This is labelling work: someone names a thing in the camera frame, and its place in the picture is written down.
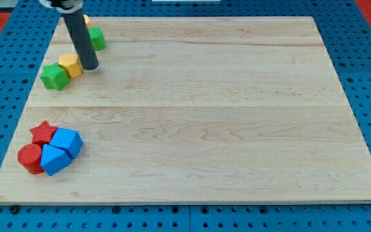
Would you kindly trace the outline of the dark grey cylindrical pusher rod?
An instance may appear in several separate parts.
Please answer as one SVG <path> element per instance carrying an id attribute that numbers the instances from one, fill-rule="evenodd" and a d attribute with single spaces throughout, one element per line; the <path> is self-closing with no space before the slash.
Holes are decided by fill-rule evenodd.
<path id="1" fill-rule="evenodd" d="M 82 10 L 79 9 L 69 14 L 63 14 L 62 17 L 82 68 L 84 70 L 96 69 L 99 66 L 99 61 Z"/>

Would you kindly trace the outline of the white and black rod mount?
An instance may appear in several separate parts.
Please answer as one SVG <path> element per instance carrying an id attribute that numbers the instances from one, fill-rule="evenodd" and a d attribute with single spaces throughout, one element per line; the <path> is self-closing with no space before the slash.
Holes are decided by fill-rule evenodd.
<path id="1" fill-rule="evenodd" d="M 74 13 L 81 10 L 83 0 L 39 0 L 46 8 L 54 8 L 60 13 Z"/>

